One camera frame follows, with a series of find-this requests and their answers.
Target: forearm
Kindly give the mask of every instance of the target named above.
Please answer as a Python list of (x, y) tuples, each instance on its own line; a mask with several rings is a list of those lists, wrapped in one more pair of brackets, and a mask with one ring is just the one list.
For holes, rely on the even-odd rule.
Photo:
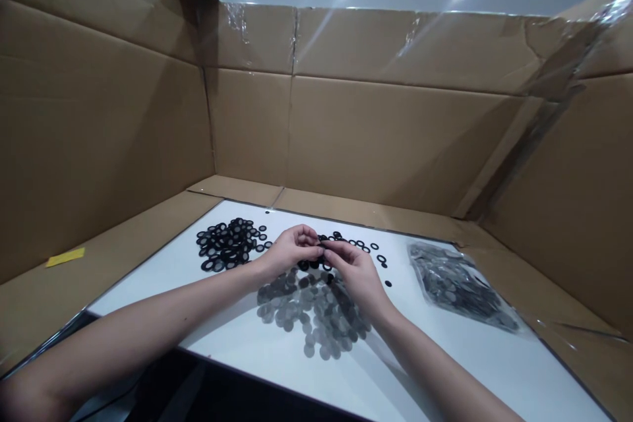
[(427, 391), (447, 420), (522, 420), (393, 305), (373, 320), (400, 365)]
[(61, 401), (72, 415), (99, 389), (155, 360), (206, 319), (273, 280), (263, 258), (93, 322), (12, 376), (3, 390)]

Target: person's left hand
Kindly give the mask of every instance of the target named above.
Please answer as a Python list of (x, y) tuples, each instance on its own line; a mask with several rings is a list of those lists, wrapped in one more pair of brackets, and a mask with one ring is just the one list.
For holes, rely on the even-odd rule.
[(276, 272), (273, 277), (277, 277), (300, 260), (316, 260), (322, 256), (324, 249), (317, 247), (319, 243), (314, 229), (299, 224), (282, 232), (261, 258)]

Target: cardboard box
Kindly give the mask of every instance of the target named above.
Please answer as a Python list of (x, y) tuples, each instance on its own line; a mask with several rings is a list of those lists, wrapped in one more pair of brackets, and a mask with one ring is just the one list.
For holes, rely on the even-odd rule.
[(2, 372), (230, 198), (454, 243), (630, 419), (633, 16), (615, 6), (0, 0)]

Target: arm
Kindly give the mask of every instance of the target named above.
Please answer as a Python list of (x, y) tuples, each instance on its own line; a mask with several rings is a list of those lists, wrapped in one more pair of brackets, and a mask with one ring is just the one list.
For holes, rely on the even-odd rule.
[(60, 344), (0, 385), (9, 421), (65, 421), (100, 389), (142, 368), (205, 320), (273, 281), (298, 261), (316, 260), (317, 233), (284, 231), (248, 265), (123, 307)]
[(323, 244), (328, 247), (325, 258), (343, 277), (352, 299), (447, 420), (522, 420), (397, 310), (385, 293), (369, 254), (343, 241)]

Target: hand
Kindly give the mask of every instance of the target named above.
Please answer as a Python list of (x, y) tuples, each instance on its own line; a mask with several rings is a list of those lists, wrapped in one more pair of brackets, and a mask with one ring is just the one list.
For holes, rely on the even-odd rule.
[(323, 241), (325, 259), (341, 274), (354, 303), (373, 324), (389, 309), (395, 309), (387, 296), (371, 256), (345, 241)]
[(261, 258), (271, 267), (275, 278), (287, 272), (300, 260), (316, 260), (323, 255), (323, 248), (318, 247), (317, 232), (305, 224), (285, 230), (277, 238), (270, 249)]

